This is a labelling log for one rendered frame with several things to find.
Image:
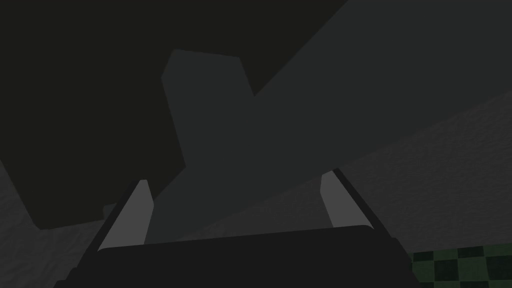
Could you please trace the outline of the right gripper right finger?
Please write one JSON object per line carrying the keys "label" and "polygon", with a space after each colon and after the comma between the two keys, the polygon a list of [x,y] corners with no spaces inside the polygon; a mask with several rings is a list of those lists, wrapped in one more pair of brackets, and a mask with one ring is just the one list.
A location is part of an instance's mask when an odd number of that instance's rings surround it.
{"label": "right gripper right finger", "polygon": [[339,168],[322,174],[320,195],[334,229],[350,239],[392,239],[384,224]]}

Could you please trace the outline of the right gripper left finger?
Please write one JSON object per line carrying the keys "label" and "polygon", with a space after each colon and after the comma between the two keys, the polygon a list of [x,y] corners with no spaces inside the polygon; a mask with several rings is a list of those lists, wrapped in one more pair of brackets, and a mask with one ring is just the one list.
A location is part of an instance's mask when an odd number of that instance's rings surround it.
{"label": "right gripper left finger", "polygon": [[148,181],[130,183],[85,250],[82,262],[104,249],[143,245],[153,209]]}

